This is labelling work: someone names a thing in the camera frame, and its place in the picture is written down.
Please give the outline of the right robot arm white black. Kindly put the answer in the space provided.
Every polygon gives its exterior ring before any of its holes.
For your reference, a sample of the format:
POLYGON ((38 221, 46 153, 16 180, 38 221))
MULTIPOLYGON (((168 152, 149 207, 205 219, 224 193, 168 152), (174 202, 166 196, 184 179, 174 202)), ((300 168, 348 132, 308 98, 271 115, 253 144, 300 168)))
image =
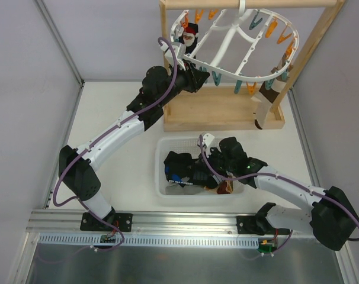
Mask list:
POLYGON ((211 148, 213 140, 209 133, 198 138, 202 159, 213 174, 293 204, 286 208, 267 202, 255 215, 238 222, 247 233, 300 231, 312 234, 333 251, 342 249, 347 241, 359 241, 359 216, 342 189, 336 186, 324 189, 296 181, 266 162, 249 157, 235 137, 222 139, 215 150, 211 148))

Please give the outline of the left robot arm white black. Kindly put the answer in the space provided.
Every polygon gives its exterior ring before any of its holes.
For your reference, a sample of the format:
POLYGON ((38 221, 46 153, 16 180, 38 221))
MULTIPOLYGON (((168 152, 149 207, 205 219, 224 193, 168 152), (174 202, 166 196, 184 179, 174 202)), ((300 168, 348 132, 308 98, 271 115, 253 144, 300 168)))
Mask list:
POLYGON ((168 102, 182 91, 196 93, 209 76, 209 72, 189 62, 170 71, 162 66, 151 67, 137 97, 113 124, 77 148, 66 145, 60 150, 57 186, 64 183, 73 192, 99 230, 116 229, 116 212, 100 191, 97 170, 121 146, 153 126, 168 102))

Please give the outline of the black blue sport sock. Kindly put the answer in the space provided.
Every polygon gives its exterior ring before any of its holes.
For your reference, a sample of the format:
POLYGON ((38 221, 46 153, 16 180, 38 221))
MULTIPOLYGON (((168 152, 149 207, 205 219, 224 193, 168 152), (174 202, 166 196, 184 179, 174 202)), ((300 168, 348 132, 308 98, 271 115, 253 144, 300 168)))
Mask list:
POLYGON ((164 160, 167 181, 179 184, 202 186, 214 189, 219 185, 212 172, 200 159, 193 159, 190 153, 170 151, 164 160))

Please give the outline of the white round clip hanger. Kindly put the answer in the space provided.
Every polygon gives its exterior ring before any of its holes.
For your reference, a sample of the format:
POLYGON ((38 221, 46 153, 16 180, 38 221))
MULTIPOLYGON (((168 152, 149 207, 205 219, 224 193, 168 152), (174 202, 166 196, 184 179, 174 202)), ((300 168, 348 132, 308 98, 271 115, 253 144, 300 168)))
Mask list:
POLYGON ((299 48, 299 33, 284 16, 268 9, 183 10, 169 37, 179 42, 189 23, 198 24, 198 43, 182 61, 238 83, 263 83, 283 73, 299 48))

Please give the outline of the brown cream striped sock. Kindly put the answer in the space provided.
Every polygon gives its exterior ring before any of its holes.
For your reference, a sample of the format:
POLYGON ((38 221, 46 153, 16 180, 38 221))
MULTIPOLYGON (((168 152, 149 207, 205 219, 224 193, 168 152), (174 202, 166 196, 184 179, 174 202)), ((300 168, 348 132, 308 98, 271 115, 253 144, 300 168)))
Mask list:
POLYGON ((259 91, 257 91, 252 100, 258 102, 258 106, 255 113, 254 124, 257 129, 262 130, 266 122, 269 111, 275 101, 279 96, 280 92, 284 89, 288 78, 289 71, 292 70, 293 66, 290 66, 280 75, 277 75, 275 78, 266 80, 261 85, 259 91))

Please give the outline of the teal clothes peg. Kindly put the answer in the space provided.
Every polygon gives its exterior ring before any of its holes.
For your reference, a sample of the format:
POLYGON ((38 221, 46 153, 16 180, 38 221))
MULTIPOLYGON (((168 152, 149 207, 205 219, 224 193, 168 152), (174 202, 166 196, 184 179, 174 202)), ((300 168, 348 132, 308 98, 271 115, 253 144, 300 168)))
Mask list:
POLYGON ((215 86, 219 86, 220 82, 221 82, 221 78, 222 78, 222 74, 221 73, 217 73, 215 71, 211 72, 212 78, 213 78, 213 82, 215 86))

